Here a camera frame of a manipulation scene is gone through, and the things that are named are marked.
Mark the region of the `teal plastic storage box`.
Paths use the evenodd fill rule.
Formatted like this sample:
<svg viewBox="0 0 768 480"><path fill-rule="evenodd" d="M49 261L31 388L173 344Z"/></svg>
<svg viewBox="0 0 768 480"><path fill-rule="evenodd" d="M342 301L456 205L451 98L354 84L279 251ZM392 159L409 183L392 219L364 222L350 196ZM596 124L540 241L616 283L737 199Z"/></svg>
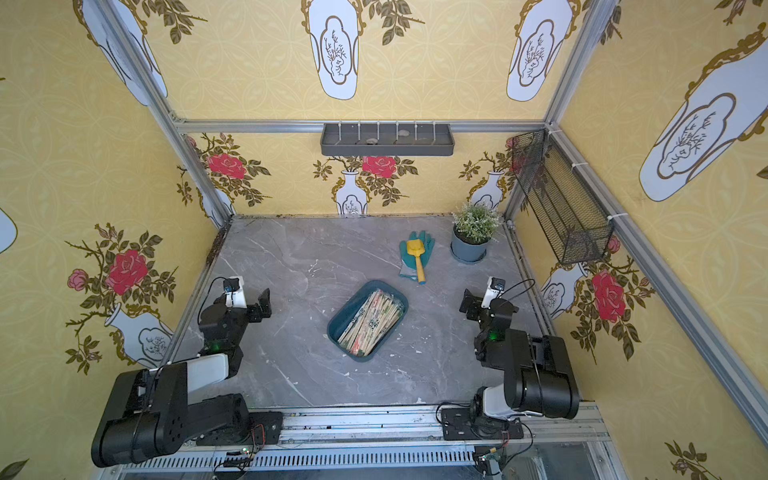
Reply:
<svg viewBox="0 0 768 480"><path fill-rule="evenodd" d="M389 284L365 283L327 325L329 340L358 362L371 360L405 318L407 298Z"/></svg>

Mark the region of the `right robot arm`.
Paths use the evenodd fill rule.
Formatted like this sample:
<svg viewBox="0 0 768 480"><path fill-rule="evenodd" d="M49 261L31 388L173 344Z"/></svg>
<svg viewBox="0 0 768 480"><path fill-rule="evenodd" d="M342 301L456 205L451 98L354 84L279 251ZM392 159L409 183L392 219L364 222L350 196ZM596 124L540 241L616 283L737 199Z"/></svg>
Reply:
<svg viewBox="0 0 768 480"><path fill-rule="evenodd" d="M489 301L466 290L459 311L475 321L476 359L503 373L494 387L482 387L470 407L472 419L506 421L532 412L547 418L576 417L580 394L562 338L535 337L511 327L518 308L500 297Z"/></svg>

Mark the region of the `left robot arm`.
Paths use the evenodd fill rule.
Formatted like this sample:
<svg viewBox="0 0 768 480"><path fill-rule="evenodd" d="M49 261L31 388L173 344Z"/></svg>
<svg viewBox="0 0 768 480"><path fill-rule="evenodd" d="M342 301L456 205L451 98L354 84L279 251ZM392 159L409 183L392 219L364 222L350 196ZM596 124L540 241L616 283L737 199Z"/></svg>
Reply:
<svg viewBox="0 0 768 480"><path fill-rule="evenodd" d="M247 327L272 315L269 289L244 307L229 305L226 297L222 294L200 312L203 346L197 357L117 377L91 444L95 466L172 455L189 440L205 445L267 442L270 423L257 421L241 394L189 401L190 393L237 374Z"/></svg>

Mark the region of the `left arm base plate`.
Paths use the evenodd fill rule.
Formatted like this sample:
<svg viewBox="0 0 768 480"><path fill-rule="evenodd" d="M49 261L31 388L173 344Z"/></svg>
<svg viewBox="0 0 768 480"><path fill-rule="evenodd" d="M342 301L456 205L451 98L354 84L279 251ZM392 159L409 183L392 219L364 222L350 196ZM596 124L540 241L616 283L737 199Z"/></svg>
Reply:
<svg viewBox="0 0 768 480"><path fill-rule="evenodd" d="M250 412L243 426L224 427L194 439L198 446L277 445L284 415L279 411Z"/></svg>

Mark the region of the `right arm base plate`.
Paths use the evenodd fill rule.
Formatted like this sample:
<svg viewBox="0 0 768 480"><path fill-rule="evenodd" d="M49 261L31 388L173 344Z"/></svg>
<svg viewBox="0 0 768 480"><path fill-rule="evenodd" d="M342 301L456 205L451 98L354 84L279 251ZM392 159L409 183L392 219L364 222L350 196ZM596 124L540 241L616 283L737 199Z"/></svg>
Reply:
<svg viewBox="0 0 768 480"><path fill-rule="evenodd" d="M443 439L447 441L499 441L523 439L520 422L499 420L458 405L441 406L436 419L442 425Z"/></svg>

